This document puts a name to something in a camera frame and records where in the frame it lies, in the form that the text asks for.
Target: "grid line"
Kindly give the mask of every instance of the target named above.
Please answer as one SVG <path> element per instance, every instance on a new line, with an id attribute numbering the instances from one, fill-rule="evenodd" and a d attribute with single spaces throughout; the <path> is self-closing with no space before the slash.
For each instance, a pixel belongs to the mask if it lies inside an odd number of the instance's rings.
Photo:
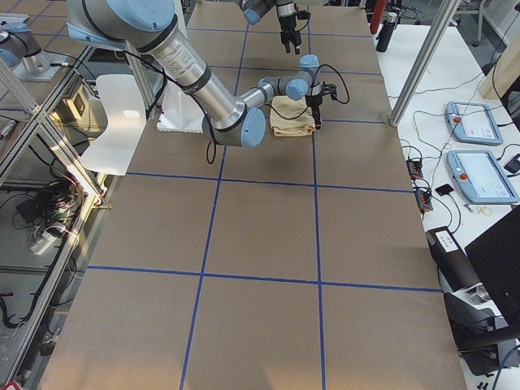
<path id="1" fill-rule="evenodd" d="M 186 180 L 209 180 L 209 181 L 223 181 L 228 183 L 244 183 L 244 184 L 269 184 L 269 185 L 286 185 L 293 187 L 309 187 L 313 188 L 315 185 L 319 189 L 349 189 L 355 191 L 374 191 L 383 193 L 414 193 L 411 189 L 398 188 L 372 188 L 372 187 L 357 187 L 349 185 L 334 185 L 334 184 L 307 184 L 307 183 L 291 183 L 283 181 L 261 181 L 261 180 L 246 180 L 246 179 L 228 179 L 225 177 L 207 177 L 207 176 L 190 176 L 190 175 L 168 175 L 163 173 L 147 173 L 147 172 L 127 172 L 128 176 L 145 176 L 158 177 L 165 179 L 186 179 Z"/>
<path id="2" fill-rule="evenodd" d="M 161 274 L 161 275 L 176 275 L 176 276 L 192 276 L 212 279 L 227 279 L 227 280 L 250 280 L 259 282 L 273 282 L 282 284 L 309 284 L 318 286 L 317 280 L 307 279 L 291 279 L 291 278 L 274 278 L 269 276 L 255 276 L 255 275 L 233 275 L 233 274 L 219 274 L 215 272 L 205 272 L 201 274 L 195 271 L 177 271 L 165 270 L 158 268 L 139 268 L 134 266 L 103 266 L 99 264 L 91 264 L 87 266 L 89 270 L 96 271 L 119 271 L 119 272 L 136 272 L 144 274 Z M 350 283 L 350 282 L 333 282 L 328 280 L 321 281 L 322 286 L 340 287 L 340 288 L 368 288 L 376 290 L 394 290 L 394 291 L 408 291 L 416 293 L 442 293 L 440 288 L 428 287 L 410 287 L 410 286 L 392 286 L 390 284 L 367 284 L 367 283 Z"/>
<path id="3" fill-rule="evenodd" d="M 245 53 L 245 44 L 247 42 L 247 35 L 248 35 L 248 29 L 249 25 L 247 26 L 247 29 L 245 30 L 245 36 L 244 36 L 244 44 L 242 46 L 242 53 L 240 55 L 240 67 L 242 66 L 242 63 L 244 61 L 244 53 Z M 241 78 L 241 70 L 239 69 L 238 74 L 236 75 L 236 84 L 235 84 L 235 95 L 236 91 L 238 90 L 238 85 L 240 83 Z M 210 242 L 211 242 L 211 235 L 213 232 L 213 226 L 215 223 L 215 214 L 217 210 L 217 206 L 219 204 L 219 192 L 220 192 L 220 185 L 222 183 L 222 174 L 224 170 L 224 164 L 226 162 L 226 152 L 228 148 L 227 146 L 224 146 L 223 153 L 222 153 L 222 159 L 220 162 L 220 170 L 219 170 L 219 178 L 217 180 L 217 188 L 214 193 L 214 203 L 213 203 L 213 209 L 211 211 L 211 217 L 210 217 L 210 226 L 208 229 L 208 236 L 206 239 L 206 247 L 204 248 L 204 258 L 202 259 L 202 266 L 201 266 L 201 274 L 199 276 L 198 280 L 198 286 L 197 286 L 197 295 L 195 296 L 195 304 L 193 307 L 193 315 L 192 315 L 192 321 L 189 328 L 189 335 L 188 335 L 188 343 L 186 345 L 186 354 L 184 355 L 184 363 L 183 363 L 183 369 L 182 369 L 182 375 L 180 377 L 180 390 L 184 390 L 184 383 L 186 381 L 186 375 L 188 373 L 188 364 L 189 364 L 189 354 L 191 351 L 191 344 L 193 342 L 193 334 L 195 332 L 195 325 L 197 321 L 197 312 L 198 312 L 198 306 L 201 299 L 202 294 L 202 285 L 204 282 L 204 276 L 205 276 L 205 270 L 206 270 L 206 262 L 208 258 L 208 253 L 210 251 Z"/>

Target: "white base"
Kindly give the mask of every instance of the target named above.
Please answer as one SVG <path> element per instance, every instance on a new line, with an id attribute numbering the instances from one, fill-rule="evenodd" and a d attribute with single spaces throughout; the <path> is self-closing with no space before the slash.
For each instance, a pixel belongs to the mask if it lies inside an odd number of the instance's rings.
<path id="1" fill-rule="evenodd" d="M 50 54 L 45 53 L 45 56 L 49 60 L 50 63 L 64 63 L 67 61 L 66 55 L 61 54 Z M 18 78 L 18 80 L 21 81 L 39 81 L 43 83 L 50 82 L 53 77 L 58 73 L 58 71 L 61 69 L 61 67 L 50 67 L 48 71 L 44 71 L 40 73 L 39 75 L 33 75 L 32 73 L 29 73 L 24 65 L 21 63 L 15 68 L 15 76 Z"/>
<path id="2" fill-rule="evenodd" d="M 202 132 L 203 119 L 204 113 L 197 103 L 175 84 L 168 83 L 157 129 L 160 132 Z"/>

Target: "black device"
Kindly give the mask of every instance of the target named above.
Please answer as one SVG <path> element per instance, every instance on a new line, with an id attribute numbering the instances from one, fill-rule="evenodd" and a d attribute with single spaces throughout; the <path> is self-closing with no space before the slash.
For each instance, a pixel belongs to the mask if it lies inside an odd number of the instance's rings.
<path id="1" fill-rule="evenodd" d="M 520 154 L 517 154 L 513 158 L 509 160 L 507 164 L 505 164 L 504 169 L 511 173 L 517 173 L 520 171 Z"/>
<path id="2" fill-rule="evenodd" d="M 447 227 L 428 230 L 426 238 L 431 256 L 453 291 L 480 283 L 468 257 Z"/>
<path id="3" fill-rule="evenodd" d="M 466 253 L 506 321 L 520 326 L 520 208 L 467 245 Z"/>
<path id="4" fill-rule="evenodd" d="M 501 353 L 515 346 L 515 339 L 520 339 L 520 207 L 468 244 L 466 254 L 505 320 L 495 318 L 494 323 L 485 321 L 467 326 L 448 314 L 457 325 L 453 327 L 453 335 L 457 334 L 455 342 L 459 350 L 484 351 L 466 359 L 471 371 L 481 375 L 494 371 L 496 357 L 500 358 Z M 455 329 L 460 327 L 464 334 Z M 518 364 L 518 356 L 507 361 L 508 366 Z"/>
<path id="5" fill-rule="evenodd" d="M 392 38 L 393 30 L 396 29 L 399 15 L 396 12 L 388 12 L 387 18 L 383 22 L 383 27 L 377 36 L 377 46 L 375 49 L 381 53 L 387 51 L 388 44 Z"/>
<path id="6" fill-rule="evenodd" d="M 440 187 L 437 187 L 435 191 L 443 197 L 444 195 L 448 195 L 449 193 L 453 192 L 453 187 L 449 184 L 441 185 Z"/>

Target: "table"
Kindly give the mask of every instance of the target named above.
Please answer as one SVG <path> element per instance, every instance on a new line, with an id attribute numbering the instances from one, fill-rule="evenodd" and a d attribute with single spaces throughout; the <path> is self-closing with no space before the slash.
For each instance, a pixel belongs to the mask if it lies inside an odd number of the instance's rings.
<path id="1" fill-rule="evenodd" d="M 466 388 L 364 11 L 311 12 L 301 51 L 352 102 L 212 166 L 204 137 L 149 123 L 44 390 Z M 297 66 L 274 12 L 200 2 L 188 34 L 234 93 Z"/>
<path id="2" fill-rule="evenodd" d="M 406 77 L 410 73 L 415 56 L 427 35 L 428 29 L 427 26 L 400 25 L 392 36 L 388 50 L 385 53 L 378 53 L 379 65 L 381 66 L 391 105 L 395 103 L 396 99 L 393 97 L 398 96 Z M 519 143 L 520 134 L 514 125 L 500 128 L 500 132 L 504 137 L 504 144 L 500 146 L 472 145 L 457 142 L 453 137 L 449 137 L 451 131 L 446 124 L 444 116 L 433 117 L 431 115 L 416 114 L 418 133 L 416 132 L 413 124 L 414 112 L 416 111 L 442 115 L 445 111 L 446 102 L 449 101 L 482 102 L 487 103 L 491 108 L 498 107 L 500 105 L 499 101 L 485 100 L 480 96 L 477 86 L 482 79 L 483 74 L 480 67 L 466 43 L 462 40 L 461 35 L 456 28 L 448 28 L 418 86 L 418 93 L 414 95 L 402 121 L 399 123 L 398 131 L 399 137 L 402 139 L 402 145 L 407 145 L 408 141 L 412 146 L 419 148 L 425 157 L 439 157 L 438 152 L 418 139 L 419 133 L 423 140 L 440 149 L 448 141 L 451 149 L 454 150 L 491 150 L 498 157 L 506 145 Z M 444 90 L 420 93 L 426 89 Z M 503 107 L 494 109 L 492 113 L 498 124 L 511 122 L 511 118 Z M 404 148 L 404 153 L 405 156 L 408 155 L 408 148 Z M 518 153 L 518 149 L 510 147 L 501 160 L 501 165 L 503 166 L 516 153 Z M 410 155 L 411 157 L 418 157 L 417 152 L 414 150 L 410 151 Z M 461 227 L 455 233 L 455 237 L 461 247 L 464 248 L 474 238 L 511 211 L 511 207 L 487 206 L 487 211 L 483 213 L 479 211 L 477 206 L 470 206 L 473 210 L 473 212 L 470 212 L 469 209 L 463 206 L 467 203 L 467 200 L 461 195 L 457 185 L 453 183 L 452 174 L 445 162 L 445 153 L 439 166 L 436 168 L 437 161 L 438 159 L 425 161 L 422 171 L 432 188 L 450 183 L 456 189 L 452 195 L 461 210 Z M 511 183 L 517 191 L 520 190 L 520 180 L 513 178 Z M 456 206 L 447 197 L 443 197 L 442 201 L 446 203 L 453 213 L 453 230 L 458 220 Z M 435 199 L 433 200 L 433 206 L 434 210 L 426 213 L 422 221 L 425 231 L 445 226 L 449 221 L 448 211 Z M 492 302 L 480 305 L 479 309 L 484 307 L 491 307 L 497 311 Z M 463 363 L 463 366 L 468 388 L 473 388 L 483 380 L 483 378 L 474 377 L 467 369 L 465 363 Z M 506 370 L 505 375 L 500 377 L 498 388 L 513 390 L 518 387 L 519 379 L 520 369 Z"/>

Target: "folded towel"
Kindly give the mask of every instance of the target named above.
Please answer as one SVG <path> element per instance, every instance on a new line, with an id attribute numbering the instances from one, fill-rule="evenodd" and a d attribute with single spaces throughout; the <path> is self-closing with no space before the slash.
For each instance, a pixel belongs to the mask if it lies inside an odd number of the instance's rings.
<path id="1" fill-rule="evenodd" d="M 294 118 L 306 108 L 306 100 L 302 98 L 295 102 L 286 96 L 276 96 L 271 105 L 285 118 Z M 298 118 L 291 120 L 281 118 L 271 109 L 269 120 L 273 133 L 277 137 L 309 136 L 316 130 L 310 108 Z"/>

